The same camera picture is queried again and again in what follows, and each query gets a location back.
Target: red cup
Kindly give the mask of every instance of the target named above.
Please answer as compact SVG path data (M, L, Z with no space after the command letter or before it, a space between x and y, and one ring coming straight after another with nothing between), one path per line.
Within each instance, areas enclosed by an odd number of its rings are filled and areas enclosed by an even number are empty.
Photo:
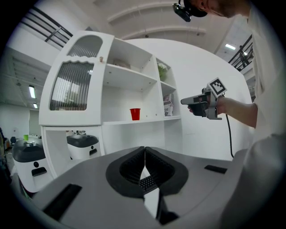
M140 110L141 110L140 108L130 109L133 121L140 120Z

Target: potted plant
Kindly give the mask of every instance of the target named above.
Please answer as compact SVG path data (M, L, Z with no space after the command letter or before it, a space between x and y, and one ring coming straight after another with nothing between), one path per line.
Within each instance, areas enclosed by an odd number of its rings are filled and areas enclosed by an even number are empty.
M163 63L158 63L157 62L157 65L158 65L160 80L164 81L166 79L166 73L167 73L168 68Z

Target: ribbed glass panel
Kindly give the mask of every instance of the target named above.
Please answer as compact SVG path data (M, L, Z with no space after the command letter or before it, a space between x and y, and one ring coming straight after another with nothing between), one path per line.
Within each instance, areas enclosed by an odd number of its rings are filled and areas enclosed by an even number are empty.
M86 110L93 64L62 64L54 86L50 110Z
M97 57L102 46L102 39L97 36L85 36L80 38L71 48L68 55L70 56L86 56Z

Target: railing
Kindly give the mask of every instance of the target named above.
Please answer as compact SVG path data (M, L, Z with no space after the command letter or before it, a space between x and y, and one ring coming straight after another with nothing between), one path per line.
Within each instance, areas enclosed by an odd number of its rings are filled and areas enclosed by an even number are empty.
M247 39L244 45L240 46L238 52L232 57L228 62L238 71L241 71L246 66L248 66L253 60L253 45L252 45L252 35Z
M45 39L45 42L61 49L72 34L56 22L53 18L45 14L42 10L32 7L22 18L21 24L27 26L30 32Z

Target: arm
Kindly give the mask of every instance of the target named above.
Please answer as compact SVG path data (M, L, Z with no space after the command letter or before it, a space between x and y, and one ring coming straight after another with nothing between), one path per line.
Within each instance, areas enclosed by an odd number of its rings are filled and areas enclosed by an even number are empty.
M219 114L225 113L245 125L256 127L257 106L255 103L244 104L231 98L220 97L217 108Z

